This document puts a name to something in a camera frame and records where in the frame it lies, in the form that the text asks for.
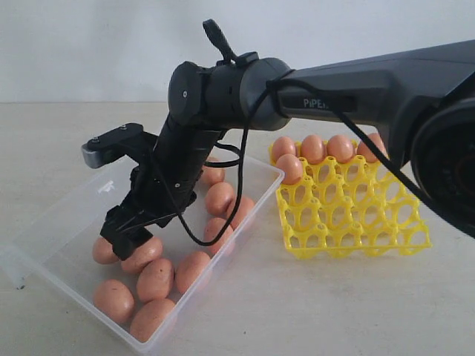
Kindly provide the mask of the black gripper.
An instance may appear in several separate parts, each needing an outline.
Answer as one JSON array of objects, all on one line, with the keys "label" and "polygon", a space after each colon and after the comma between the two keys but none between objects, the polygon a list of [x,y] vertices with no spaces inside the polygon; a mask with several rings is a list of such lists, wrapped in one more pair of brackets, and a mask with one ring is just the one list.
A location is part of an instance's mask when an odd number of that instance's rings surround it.
[{"label": "black gripper", "polygon": [[191,186],[168,186],[152,170],[137,166],[131,172],[131,188],[119,207],[113,207],[105,216],[100,236],[111,241],[114,254],[127,260],[153,234],[146,228],[158,225],[165,228],[176,216],[177,208],[183,213],[197,194]]}]

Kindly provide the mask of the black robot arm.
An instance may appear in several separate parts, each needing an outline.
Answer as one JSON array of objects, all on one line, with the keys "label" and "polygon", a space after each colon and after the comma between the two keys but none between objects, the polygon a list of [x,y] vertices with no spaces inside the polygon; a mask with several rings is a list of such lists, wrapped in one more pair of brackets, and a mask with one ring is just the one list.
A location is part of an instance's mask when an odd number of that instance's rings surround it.
[{"label": "black robot arm", "polygon": [[159,135],[128,125],[104,135],[100,164],[137,166],[100,234],[121,260],[195,200],[194,186],[228,130],[276,131],[292,118],[375,127],[379,160],[427,207],[474,234],[474,43],[444,44],[293,70],[247,53],[206,68],[184,62],[168,86]]}]

